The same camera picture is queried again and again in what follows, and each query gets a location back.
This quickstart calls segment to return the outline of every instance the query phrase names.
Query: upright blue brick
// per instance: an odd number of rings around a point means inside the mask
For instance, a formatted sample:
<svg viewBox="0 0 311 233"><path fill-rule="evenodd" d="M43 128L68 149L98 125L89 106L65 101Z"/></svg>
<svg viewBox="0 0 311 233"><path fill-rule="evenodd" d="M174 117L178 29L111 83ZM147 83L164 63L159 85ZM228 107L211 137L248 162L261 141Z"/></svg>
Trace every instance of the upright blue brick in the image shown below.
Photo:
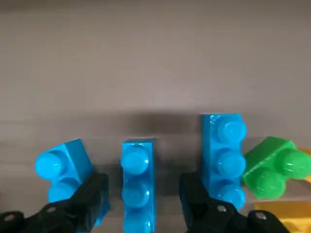
<svg viewBox="0 0 311 233"><path fill-rule="evenodd" d="M70 198L93 170L81 139L47 150L35 162L37 174L52 183L49 202Z"/></svg>
<svg viewBox="0 0 311 233"><path fill-rule="evenodd" d="M241 175L246 161L241 142L246 125L240 114L203 115L202 181L212 198L232 203L238 210L245 204Z"/></svg>
<svg viewBox="0 0 311 233"><path fill-rule="evenodd" d="M153 232L156 223L153 140L124 142L121 166L124 232Z"/></svg>

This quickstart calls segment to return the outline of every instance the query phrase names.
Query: yellow lego brick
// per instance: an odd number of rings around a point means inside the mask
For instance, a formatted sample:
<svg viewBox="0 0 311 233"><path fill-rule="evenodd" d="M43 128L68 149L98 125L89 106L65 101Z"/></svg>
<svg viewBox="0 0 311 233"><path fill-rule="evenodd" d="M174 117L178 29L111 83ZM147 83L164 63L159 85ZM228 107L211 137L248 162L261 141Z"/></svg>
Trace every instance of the yellow lego brick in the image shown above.
<svg viewBox="0 0 311 233"><path fill-rule="evenodd" d="M310 149L305 149L305 148L299 148L299 149L311 156L311 150ZM305 178L305 181L308 181L309 183L311 183L311 175L308 176L307 178Z"/></svg>
<svg viewBox="0 0 311 233"><path fill-rule="evenodd" d="M271 212L291 233L311 233L311 202L309 201L257 202L255 210Z"/></svg>

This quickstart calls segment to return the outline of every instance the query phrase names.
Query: green lego brick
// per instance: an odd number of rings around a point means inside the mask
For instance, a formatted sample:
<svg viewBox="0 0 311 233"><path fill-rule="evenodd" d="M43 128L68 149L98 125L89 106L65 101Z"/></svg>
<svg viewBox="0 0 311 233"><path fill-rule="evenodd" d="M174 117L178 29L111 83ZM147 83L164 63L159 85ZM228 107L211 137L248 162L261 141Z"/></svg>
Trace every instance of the green lego brick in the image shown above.
<svg viewBox="0 0 311 233"><path fill-rule="evenodd" d="M311 158L291 140L267 137L246 155L242 180L261 199L280 198L289 178L304 179L311 173Z"/></svg>

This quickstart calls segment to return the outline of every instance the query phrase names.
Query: lego brick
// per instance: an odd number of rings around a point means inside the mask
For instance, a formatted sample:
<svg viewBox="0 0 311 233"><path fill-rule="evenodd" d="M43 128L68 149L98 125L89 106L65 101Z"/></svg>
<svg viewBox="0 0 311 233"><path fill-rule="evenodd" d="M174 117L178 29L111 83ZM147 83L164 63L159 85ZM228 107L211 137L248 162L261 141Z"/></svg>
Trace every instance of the lego brick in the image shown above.
<svg viewBox="0 0 311 233"><path fill-rule="evenodd" d="M41 153L35 162L35 171L43 179L50 180L49 202L69 199L94 170L81 139L76 139ZM109 209L106 206L95 226L100 225Z"/></svg>
<svg viewBox="0 0 311 233"><path fill-rule="evenodd" d="M130 140L122 144L125 233L149 233L155 230L153 153L153 140Z"/></svg>
<svg viewBox="0 0 311 233"><path fill-rule="evenodd" d="M309 201L270 201L255 203L255 210L274 214L291 233L311 233Z"/></svg>
<svg viewBox="0 0 311 233"><path fill-rule="evenodd" d="M311 156L311 150L310 149L305 149L305 148L299 148L299 149ZM305 178L305 181L311 183L311 174L307 178Z"/></svg>
<svg viewBox="0 0 311 233"><path fill-rule="evenodd" d="M245 204L241 142L246 125L241 114L203 115L202 125L202 182L212 198L230 202L239 210Z"/></svg>
<svg viewBox="0 0 311 233"><path fill-rule="evenodd" d="M289 178L304 179L311 172L311 158L291 140L267 137L246 155L242 176L247 187L261 199L280 198Z"/></svg>

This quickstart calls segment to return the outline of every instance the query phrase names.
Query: gray background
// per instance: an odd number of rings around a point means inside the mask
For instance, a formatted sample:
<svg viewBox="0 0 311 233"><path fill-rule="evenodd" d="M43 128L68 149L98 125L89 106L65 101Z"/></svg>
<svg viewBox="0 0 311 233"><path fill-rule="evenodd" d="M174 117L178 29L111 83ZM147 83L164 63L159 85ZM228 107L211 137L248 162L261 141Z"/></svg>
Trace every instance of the gray background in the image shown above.
<svg viewBox="0 0 311 233"><path fill-rule="evenodd" d="M308 0L0 0L0 210L38 211L36 157L79 137L111 179L94 232L121 232L121 142L155 137L157 229L184 232L177 180L198 167L200 114L242 113L244 152L267 135L310 148L310 74ZM284 198L310 195L289 182Z"/></svg>

